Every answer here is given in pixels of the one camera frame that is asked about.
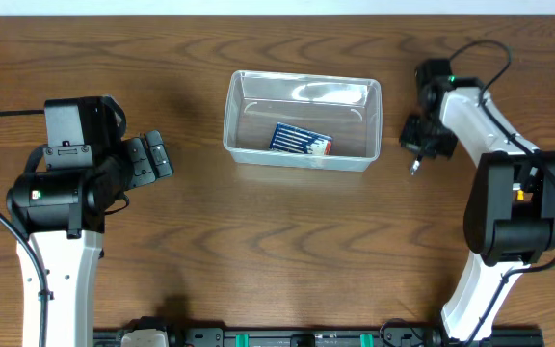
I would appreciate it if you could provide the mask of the silver ring wrench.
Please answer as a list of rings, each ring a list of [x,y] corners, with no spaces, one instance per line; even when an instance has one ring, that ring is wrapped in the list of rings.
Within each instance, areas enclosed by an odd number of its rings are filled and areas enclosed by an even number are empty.
[[[420,168],[421,162],[423,161],[424,156],[421,154],[418,154],[415,159],[413,160],[411,166],[410,166],[410,174],[411,175],[415,175],[416,172],[418,171],[418,169]]]

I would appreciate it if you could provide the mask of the blue precision screwdriver set case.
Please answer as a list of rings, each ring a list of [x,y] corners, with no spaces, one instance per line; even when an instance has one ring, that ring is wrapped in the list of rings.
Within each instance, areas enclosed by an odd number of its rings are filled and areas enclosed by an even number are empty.
[[[328,155],[331,145],[331,136],[279,122],[269,144],[269,150],[295,154]]]

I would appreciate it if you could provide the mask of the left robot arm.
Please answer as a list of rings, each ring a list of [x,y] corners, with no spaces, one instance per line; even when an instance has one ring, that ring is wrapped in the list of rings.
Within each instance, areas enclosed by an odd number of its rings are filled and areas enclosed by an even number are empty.
[[[173,174],[158,131],[127,139],[109,95],[44,104],[48,141],[7,194],[23,277],[25,346],[93,344],[94,282],[105,218],[129,190]]]

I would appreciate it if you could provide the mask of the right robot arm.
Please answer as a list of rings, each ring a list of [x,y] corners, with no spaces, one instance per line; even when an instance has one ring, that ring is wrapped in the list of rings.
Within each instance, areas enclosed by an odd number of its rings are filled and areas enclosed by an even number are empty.
[[[408,117],[401,147],[415,159],[453,155],[463,146],[476,174],[463,215],[468,259],[441,325],[426,346],[488,343],[492,323],[516,281],[555,266],[555,151],[525,140],[477,77],[458,77],[448,58],[414,71],[421,112]]]

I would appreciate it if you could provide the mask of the clear plastic container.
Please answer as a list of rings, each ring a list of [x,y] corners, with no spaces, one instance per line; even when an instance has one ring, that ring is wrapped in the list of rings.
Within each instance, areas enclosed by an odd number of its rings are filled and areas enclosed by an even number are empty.
[[[269,150],[279,122],[332,137],[328,155]],[[381,153],[383,102],[374,79],[238,70],[223,144],[237,163],[363,172]]]

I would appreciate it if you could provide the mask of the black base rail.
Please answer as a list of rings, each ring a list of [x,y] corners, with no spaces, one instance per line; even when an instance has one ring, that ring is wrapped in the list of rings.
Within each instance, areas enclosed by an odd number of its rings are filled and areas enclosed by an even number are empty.
[[[118,330],[96,330],[94,347],[442,347],[464,346],[436,326],[392,319],[376,329],[224,329],[179,327],[142,317]]]

